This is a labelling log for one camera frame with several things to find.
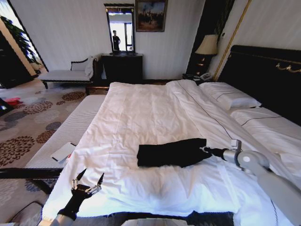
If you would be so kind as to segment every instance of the pillow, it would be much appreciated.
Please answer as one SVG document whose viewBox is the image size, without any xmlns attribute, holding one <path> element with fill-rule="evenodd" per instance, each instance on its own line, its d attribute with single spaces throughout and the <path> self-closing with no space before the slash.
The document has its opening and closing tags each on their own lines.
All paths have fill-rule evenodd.
<svg viewBox="0 0 301 226">
<path fill-rule="evenodd" d="M 84 71 L 87 66 L 88 58 L 84 61 L 71 61 L 71 71 Z"/>
<path fill-rule="evenodd" d="M 263 107 L 237 110 L 231 117 L 259 143 L 278 154 L 292 174 L 301 177 L 300 126 Z"/>
<path fill-rule="evenodd" d="M 87 65 L 85 67 L 85 75 L 91 79 L 92 76 L 93 76 L 93 60 L 94 60 L 94 57 L 93 56 L 90 56 L 88 59 L 87 59 Z"/>
<path fill-rule="evenodd" d="M 215 99 L 217 104 L 227 111 L 233 107 L 249 108 L 261 105 L 253 97 L 224 82 L 205 82 L 200 84 L 200 87 L 204 93 Z"/>
<path fill-rule="evenodd" d="M 212 96 L 206 94 L 205 92 L 203 92 L 203 95 L 205 95 L 212 103 L 214 103 L 214 104 L 218 105 L 219 107 L 221 107 L 221 106 L 220 106 L 220 103 L 219 103 L 218 101 L 216 101 Z M 223 109 L 226 113 L 228 113 L 229 115 L 231 115 L 231 113 L 232 113 L 233 111 L 240 110 L 240 109 L 246 109 L 246 108 L 248 108 L 248 107 L 232 107 L 232 108 L 230 108 L 230 110 L 225 110 L 225 109 L 222 107 L 222 109 Z"/>
</svg>

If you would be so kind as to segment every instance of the bench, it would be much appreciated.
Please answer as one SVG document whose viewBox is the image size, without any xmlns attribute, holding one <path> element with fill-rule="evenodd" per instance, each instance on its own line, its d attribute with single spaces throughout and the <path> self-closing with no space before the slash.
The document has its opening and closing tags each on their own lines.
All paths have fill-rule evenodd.
<svg viewBox="0 0 301 226">
<path fill-rule="evenodd" d="M 63 170 L 64 160 L 54 161 L 50 156 L 67 142 L 77 145 L 97 114 L 105 95 L 87 96 L 38 150 L 25 168 L 0 169 L 0 178 L 28 179 L 46 194 L 50 186 L 43 179 L 57 179 Z"/>
<path fill-rule="evenodd" d="M 89 67 L 89 62 L 92 61 L 92 68 Z M 90 76 L 86 75 L 86 68 L 90 70 Z M 72 61 L 71 69 L 67 70 L 55 70 L 46 74 L 41 74 L 38 79 L 42 81 L 45 88 L 48 89 L 47 82 L 59 82 L 59 83 L 94 83 L 101 80 L 103 73 L 103 64 L 101 62 L 101 54 L 88 57 L 83 61 Z"/>
</svg>

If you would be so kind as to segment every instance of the picture frame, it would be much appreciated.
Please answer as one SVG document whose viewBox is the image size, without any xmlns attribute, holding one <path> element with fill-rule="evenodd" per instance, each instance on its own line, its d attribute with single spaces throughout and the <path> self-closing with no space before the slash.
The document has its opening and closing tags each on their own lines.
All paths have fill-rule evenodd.
<svg viewBox="0 0 301 226">
<path fill-rule="evenodd" d="M 136 32 L 164 32 L 167 0 L 135 0 Z"/>
</svg>

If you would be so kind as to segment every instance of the white card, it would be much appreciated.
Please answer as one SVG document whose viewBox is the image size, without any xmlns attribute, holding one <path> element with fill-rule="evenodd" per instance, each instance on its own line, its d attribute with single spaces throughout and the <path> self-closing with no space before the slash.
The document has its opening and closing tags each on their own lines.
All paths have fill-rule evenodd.
<svg viewBox="0 0 301 226">
<path fill-rule="evenodd" d="M 75 147 L 76 145 L 68 142 L 60 149 L 58 149 L 56 152 L 54 152 L 50 157 L 55 161 L 61 161 L 64 158 L 66 158 L 69 154 L 71 154 L 74 151 Z"/>
</svg>

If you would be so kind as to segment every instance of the black shirt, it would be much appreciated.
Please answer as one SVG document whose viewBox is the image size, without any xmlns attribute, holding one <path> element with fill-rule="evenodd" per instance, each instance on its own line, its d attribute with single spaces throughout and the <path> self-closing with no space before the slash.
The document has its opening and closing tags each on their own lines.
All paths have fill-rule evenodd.
<svg viewBox="0 0 301 226">
<path fill-rule="evenodd" d="M 120 38 L 118 36 L 113 36 L 114 50 L 119 50 L 119 42 Z"/>
</svg>

